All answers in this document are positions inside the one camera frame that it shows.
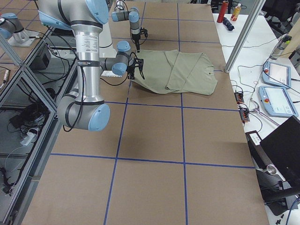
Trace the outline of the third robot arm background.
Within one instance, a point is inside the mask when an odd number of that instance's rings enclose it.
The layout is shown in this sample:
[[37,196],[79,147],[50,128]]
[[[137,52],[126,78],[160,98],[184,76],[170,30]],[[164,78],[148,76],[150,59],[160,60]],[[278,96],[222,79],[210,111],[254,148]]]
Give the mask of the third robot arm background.
[[0,34],[11,46],[28,47],[34,41],[14,13],[0,15]]

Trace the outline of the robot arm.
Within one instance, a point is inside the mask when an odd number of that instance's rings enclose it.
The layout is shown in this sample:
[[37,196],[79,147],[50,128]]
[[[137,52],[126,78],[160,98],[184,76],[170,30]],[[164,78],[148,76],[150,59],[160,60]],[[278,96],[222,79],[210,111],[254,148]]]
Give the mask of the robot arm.
[[111,40],[100,35],[109,29],[105,0],[40,0],[37,5],[42,24],[71,30],[76,41],[78,86],[60,100],[60,122],[70,129],[103,130],[110,118],[110,108],[100,95],[102,73],[128,73],[128,78],[134,79],[135,69],[143,70],[143,59],[131,51],[127,41],[117,44],[115,57],[100,56],[100,41]]
[[128,8],[124,0],[117,0],[112,12],[114,22],[129,21],[130,38],[140,52],[140,46],[148,38],[148,30],[140,26],[139,10],[136,7]]

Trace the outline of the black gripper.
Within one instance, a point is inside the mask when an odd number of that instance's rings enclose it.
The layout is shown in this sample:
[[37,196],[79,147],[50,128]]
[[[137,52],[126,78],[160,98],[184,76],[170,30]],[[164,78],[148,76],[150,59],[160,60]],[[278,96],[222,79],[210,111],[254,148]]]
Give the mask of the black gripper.
[[146,39],[148,38],[148,30],[146,28],[138,28],[136,30],[131,29],[131,39],[135,44],[138,53],[140,52],[140,39],[142,35],[144,35]]
[[133,63],[127,67],[129,80],[135,79],[135,69],[138,68],[140,75],[143,75],[143,59],[133,59]]

